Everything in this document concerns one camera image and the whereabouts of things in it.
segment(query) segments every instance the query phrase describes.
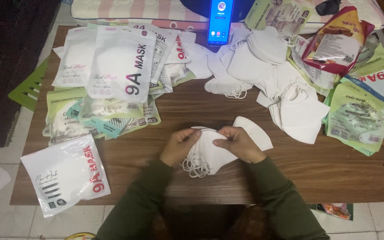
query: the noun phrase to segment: phone screen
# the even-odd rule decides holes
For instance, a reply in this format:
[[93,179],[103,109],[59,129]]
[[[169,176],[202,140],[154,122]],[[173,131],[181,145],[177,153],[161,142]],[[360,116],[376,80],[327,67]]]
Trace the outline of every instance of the phone screen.
[[229,39],[233,0],[212,0],[209,17],[209,45],[225,45]]

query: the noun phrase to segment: person's left hand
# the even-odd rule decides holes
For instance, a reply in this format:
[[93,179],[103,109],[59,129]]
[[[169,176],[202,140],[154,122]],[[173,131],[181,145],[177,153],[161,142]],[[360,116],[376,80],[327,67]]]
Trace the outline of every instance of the person's left hand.
[[200,130],[191,128],[171,134],[163,153],[160,155],[160,160],[168,166],[182,162],[200,136]]

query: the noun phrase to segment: mattress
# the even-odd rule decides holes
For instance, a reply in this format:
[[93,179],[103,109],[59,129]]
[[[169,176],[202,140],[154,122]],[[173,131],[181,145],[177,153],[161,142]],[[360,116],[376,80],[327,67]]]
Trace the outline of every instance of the mattress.
[[[317,32],[330,18],[319,16],[315,7],[324,0],[296,0],[312,10],[301,34]],[[384,14],[376,0],[342,0],[340,8],[355,6],[360,20],[384,28]],[[110,23],[147,23],[163,28],[204,31],[208,19],[185,8],[180,0],[74,0],[70,13],[79,25],[87,23],[109,25]],[[245,23],[232,23],[233,27],[247,27]]]

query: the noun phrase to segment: table surface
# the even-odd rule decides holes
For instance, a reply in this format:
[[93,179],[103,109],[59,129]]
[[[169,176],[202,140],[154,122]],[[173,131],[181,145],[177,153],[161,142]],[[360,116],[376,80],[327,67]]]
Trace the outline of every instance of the table surface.
[[[63,46],[67,30],[60,26],[53,47]],[[205,42],[205,34],[197,36]],[[23,155],[48,147],[42,136],[47,113],[46,94],[53,90],[60,59],[52,51]],[[231,126],[237,116],[247,117],[269,135],[274,148],[267,151],[280,170],[297,186],[307,203],[384,202],[384,141],[380,152],[371,157],[353,150],[321,129],[315,144],[298,142],[281,131],[267,108],[256,102],[259,90],[248,91],[245,99],[231,99],[204,90],[205,79],[180,84],[174,92],[156,100],[162,123],[123,135],[117,139],[96,140],[112,194],[81,201],[83,205],[113,205],[151,159],[157,158],[169,135],[192,126],[220,129]],[[250,204],[252,183],[246,178],[245,164],[236,160],[216,175],[190,178],[181,167],[166,190],[168,202],[177,204]],[[20,164],[10,204],[38,205],[32,182]]]

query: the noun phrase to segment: green mat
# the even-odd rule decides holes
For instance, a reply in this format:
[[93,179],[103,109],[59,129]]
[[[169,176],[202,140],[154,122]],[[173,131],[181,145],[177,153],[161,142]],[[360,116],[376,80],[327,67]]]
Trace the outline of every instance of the green mat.
[[8,97],[20,105],[35,111],[36,100],[42,85],[48,58],[39,65],[18,87],[8,94]]

